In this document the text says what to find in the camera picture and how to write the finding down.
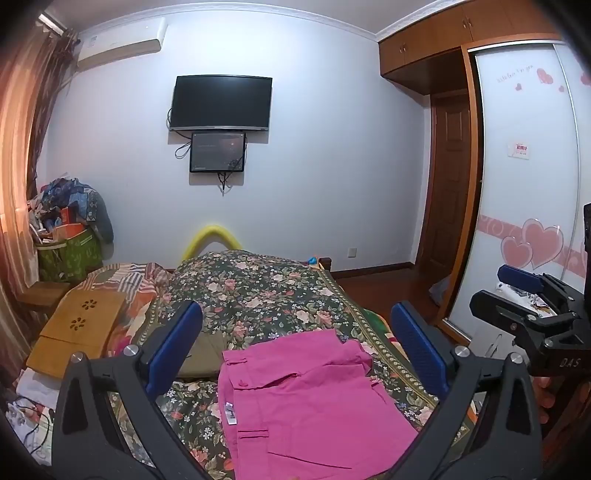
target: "crown molding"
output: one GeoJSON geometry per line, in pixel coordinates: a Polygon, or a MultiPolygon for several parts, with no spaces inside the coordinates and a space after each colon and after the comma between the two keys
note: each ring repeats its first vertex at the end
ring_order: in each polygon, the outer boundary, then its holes
{"type": "Polygon", "coordinates": [[[100,33],[103,30],[118,27],[120,25],[125,25],[127,23],[134,21],[145,20],[147,18],[163,17],[165,15],[180,14],[187,12],[204,11],[246,11],[302,18],[304,20],[309,20],[324,25],[328,25],[330,27],[339,28],[341,30],[345,30],[347,32],[359,35],[360,37],[376,41],[376,35],[374,33],[364,30],[363,28],[359,28],[354,25],[348,24],[347,22],[343,22],[341,20],[325,17],[324,15],[318,15],[311,12],[304,12],[302,10],[297,10],[295,8],[276,7],[274,5],[263,4],[249,4],[243,2],[207,2],[198,4],[169,5],[166,7],[151,8],[149,10],[144,10],[141,12],[124,15],[123,17],[114,18],[113,20],[108,20],[94,27],[87,28],[86,30],[80,33],[80,37],[84,39],[90,37],[91,35],[96,35],[97,33],[100,33]]]}
{"type": "Polygon", "coordinates": [[[445,10],[446,8],[453,7],[454,5],[464,3],[469,0],[435,0],[434,2],[425,5],[424,7],[419,8],[418,10],[414,11],[411,14],[408,14],[406,17],[397,20],[392,25],[380,30],[378,33],[375,34],[376,41],[382,41],[385,38],[388,38],[390,35],[396,33],[403,28],[406,28],[413,23],[422,20],[429,15],[436,14],[441,10],[445,10]]]}

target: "air conditioner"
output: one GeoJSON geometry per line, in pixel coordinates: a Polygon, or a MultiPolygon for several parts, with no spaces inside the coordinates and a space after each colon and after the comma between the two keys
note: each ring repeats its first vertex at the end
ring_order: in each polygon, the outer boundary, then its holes
{"type": "Polygon", "coordinates": [[[149,18],[93,35],[82,44],[78,68],[87,70],[115,60],[160,51],[166,27],[165,18],[149,18]]]}

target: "curtain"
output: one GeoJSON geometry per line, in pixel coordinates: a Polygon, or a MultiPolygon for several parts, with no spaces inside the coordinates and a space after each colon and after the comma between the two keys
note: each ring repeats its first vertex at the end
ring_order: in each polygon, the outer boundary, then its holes
{"type": "Polygon", "coordinates": [[[43,147],[43,139],[47,132],[49,119],[56,103],[66,72],[73,65],[73,50],[76,45],[76,35],[73,30],[66,30],[55,42],[53,54],[49,58],[45,77],[41,82],[41,91],[35,109],[33,130],[31,134],[31,148],[27,164],[27,199],[37,195],[37,160],[43,147]]]}
{"type": "Polygon", "coordinates": [[[31,341],[42,327],[41,317],[24,310],[16,296],[38,280],[37,255],[29,233],[27,170],[33,157],[31,150],[35,143],[43,142],[40,133],[44,134],[47,128],[42,126],[48,121],[50,109],[38,107],[38,99],[50,98],[55,81],[48,69],[55,65],[56,46],[60,44],[53,33],[35,25],[0,72],[0,377],[3,381],[18,376],[31,341]]]}

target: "pile of clothes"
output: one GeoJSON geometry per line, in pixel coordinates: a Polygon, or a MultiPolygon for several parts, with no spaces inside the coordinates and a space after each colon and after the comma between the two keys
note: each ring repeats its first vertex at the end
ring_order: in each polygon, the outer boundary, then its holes
{"type": "Polygon", "coordinates": [[[36,232],[51,233],[64,223],[82,223],[92,228],[103,245],[113,243],[113,227],[105,202],[90,185],[78,179],[59,178],[29,201],[30,222],[36,232]]]}

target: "sliding wardrobe door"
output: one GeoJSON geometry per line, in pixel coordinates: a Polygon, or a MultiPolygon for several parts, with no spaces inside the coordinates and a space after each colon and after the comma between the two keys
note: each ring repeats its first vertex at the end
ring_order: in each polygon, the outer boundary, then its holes
{"type": "Polygon", "coordinates": [[[579,202],[576,227],[567,250],[568,259],[563,280],[583,291],[587,263],[583,245],[583,205],[591,203],[591,76],[583,70],[568,46],[560,44],[554,48],[562,64],[572,98],[579,137],[579,202]]]}
{"type": "Polygon", "coordinates": [[[450,322],[474,337],[477,291],[503,264],[563,276],[579,185],[576,126],[551,44],[487,48],[476,57],[483,114],[483,176],[476,232],[450,322]]]}

